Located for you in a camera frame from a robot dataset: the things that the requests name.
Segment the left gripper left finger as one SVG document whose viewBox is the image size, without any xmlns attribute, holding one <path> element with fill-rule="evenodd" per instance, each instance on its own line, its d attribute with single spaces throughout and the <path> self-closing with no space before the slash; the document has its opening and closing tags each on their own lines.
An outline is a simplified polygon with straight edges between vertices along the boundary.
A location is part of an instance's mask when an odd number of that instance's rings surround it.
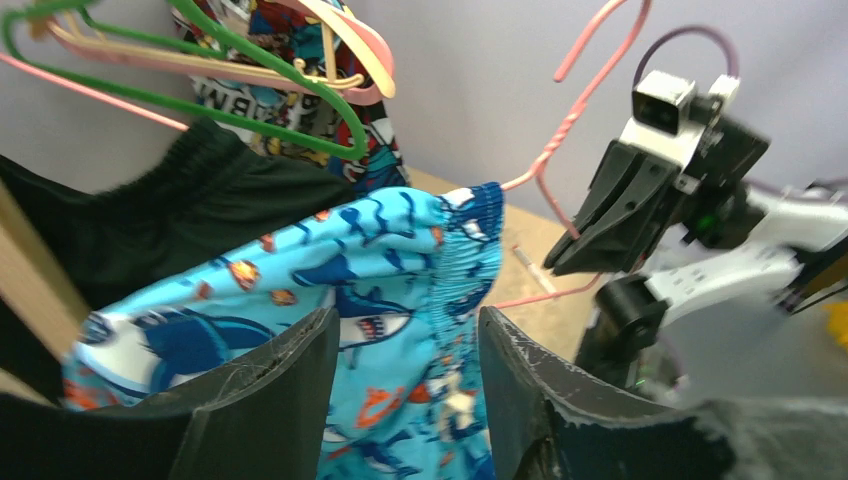
<svg viewBox="0 0 848 480">
<path fill-rule="evenodd" d="M 1 398 L 5 479 L 312 479 L 337 362 L 336 311 L 133 407 Z"/>
</svg>

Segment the pink wire hanger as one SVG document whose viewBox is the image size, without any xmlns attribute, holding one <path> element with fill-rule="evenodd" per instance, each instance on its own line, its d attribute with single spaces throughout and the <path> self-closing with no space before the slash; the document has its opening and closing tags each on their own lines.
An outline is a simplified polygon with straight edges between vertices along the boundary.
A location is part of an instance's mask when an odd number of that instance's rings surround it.
<svg viewBox="0 0 848 480">
<path fill-rule="evenodd" d="M 563 58 L 560 65 L 555 70 L 555 73 L 553 74 L 554 82 L 561 83 L 567 78 L 597 31 L 616 10 L 620 9 L 625 4 L 625 0 L 608 1 L 593 15 L 577 37 L 573 46 Z M 531 162 L 525 173 L 501 185 L 502 192 L 508 193 L 533 181 L 539 188 L 543 199 L 553 211 L 557 220 L 566 228 L 566 232 L 570 234 L 572 238 L 577 238 L 579 236 L 579 232 L 573 225 L 572 221 L 566 216 L 565 212 L 562 210 L 558 201 L 555 199 L 546 184 L 545 173 L 548 164 L 557 150 L 559 150 L 565 142 L 574 125 L 583 116 L 591 97 L 595 94 L 600 85 L 602 85 L 602 83 L 607 79 L 608 75 L 616 68 L 622 58 L 624 58 L 624 56 L 630 51 L 632 45 L 640 36 L 648 20 L 652 6 L 652 0 L 642 0 L 639 2 L 637 16 L 626 37 L 617 49 L 610 55 L 600 70 L 588 82 L 583 91 L 578 95 L 559 126 L 556 127 L 552 137 L 542 147 L 541 153 Z"/>
</svg>

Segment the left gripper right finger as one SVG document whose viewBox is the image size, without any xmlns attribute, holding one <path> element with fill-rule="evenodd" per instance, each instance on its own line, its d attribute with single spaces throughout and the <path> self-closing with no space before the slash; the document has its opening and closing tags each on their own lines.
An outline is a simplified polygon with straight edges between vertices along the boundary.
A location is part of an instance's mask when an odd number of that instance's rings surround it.
<svg viewBox="0 0 848 480">
<path fill-rule="evenodd" d="M 627 393 L 536 343 L 500 310 L 478 317 L 498 479 L 722 479 L 736 456 L 692 411 Z"/>
</svg>

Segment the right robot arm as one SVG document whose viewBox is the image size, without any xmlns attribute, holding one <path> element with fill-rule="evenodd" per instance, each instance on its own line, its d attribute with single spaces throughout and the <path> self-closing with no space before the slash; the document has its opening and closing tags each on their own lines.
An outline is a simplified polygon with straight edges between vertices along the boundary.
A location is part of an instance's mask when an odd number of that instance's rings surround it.
<svg viewBox="0 0 848 480">
<path fill-rule="evenodd" d="M 657 397 L 671 355 L 661 330 L 750 294 L 793 309 L 847 274 L 847 186 L 781 189 L 747 179 L 768 140 L 721 115 L 675 132 L 627 121 L 544 267 L 608 274 L 575 362 L 624 390 Z"/>
</svg>

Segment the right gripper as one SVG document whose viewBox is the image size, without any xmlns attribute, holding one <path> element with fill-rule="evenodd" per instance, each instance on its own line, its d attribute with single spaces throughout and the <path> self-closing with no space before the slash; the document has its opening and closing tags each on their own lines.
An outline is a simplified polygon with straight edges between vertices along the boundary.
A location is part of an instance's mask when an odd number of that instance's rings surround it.
<svg viewBox="0 0 848 480">
<path fill-rule="evenodd" d="M 723 115 L 711 125 L 687 121 L 673 137 L 679 165 L 614 140 L 608 145 L 573 225 L 547 254 L 543 267 L 555 276 L 632 272 L 654 251 L 675 219 L 681 242 L 733 249 L 748 240 L 764 210 L 748 203 L 744 177 L 770 146 L 752 127 Z"/>
</svg>

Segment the blue shark print shorts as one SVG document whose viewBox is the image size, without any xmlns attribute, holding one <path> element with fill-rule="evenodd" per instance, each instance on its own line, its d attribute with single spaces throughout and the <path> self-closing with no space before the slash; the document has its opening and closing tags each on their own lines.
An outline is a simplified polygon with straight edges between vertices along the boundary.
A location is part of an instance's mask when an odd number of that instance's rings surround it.
<svg viewBox="0 0 848 480">
<path fill-rule="evenodd" d="M 92 312 L 63 365 L 73 410 L 132 406 L 340 317 L 322 479 L 490 479 L 477 309 L 501 266 L 503 190 L 388 187 Z"/>
</svg>

